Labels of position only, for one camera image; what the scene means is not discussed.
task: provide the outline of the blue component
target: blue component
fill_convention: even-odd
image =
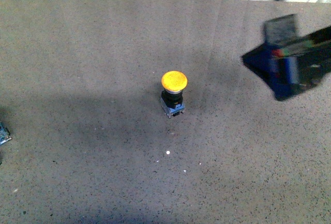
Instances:
[[[179,115],[180,113],[184,113],[184,110],[185,110],[184,103],[177,104],[176,108],[174,108],[174,109],[168,108],[168,106],[166,105],[166,103],[164,102],[164,100],[162,98],[161,98],[161,105],[169,118],[171,118],[171,116],[176,116],[176,115]]]
[[[11,136],[7,128],[0,122],[0,145],[5,144],[7,141],[11,140]]]
[[[316,87],[331,72],[331,27],[297,37],[291,14],[267,21],[264,35],[265,42],[242,58],[271,88],[276,100]]]

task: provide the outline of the blurry blue device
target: blurry blue device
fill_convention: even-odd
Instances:
[[[7,128],[0,122],[0,146],[11,140],[10,133]]]
[[[283,101],[318,86],[331,72],[331,26],[298,37],[296,15],[264,23],[264,43],[243,55],[244,65]]]

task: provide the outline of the speckled gray surface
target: speckled gray surface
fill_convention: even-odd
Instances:
[[[288,13],[331,25],[327,4],[0,0],[0,223],[331,223],[331,78],[276,102],[240,63]]]

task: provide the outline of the yellow mushroom button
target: yellow mushroom button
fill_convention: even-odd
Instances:
[[[161,83],[166,91],[176,93],[186,87],[187,78],[182,72],[173,70],[163,75]]]

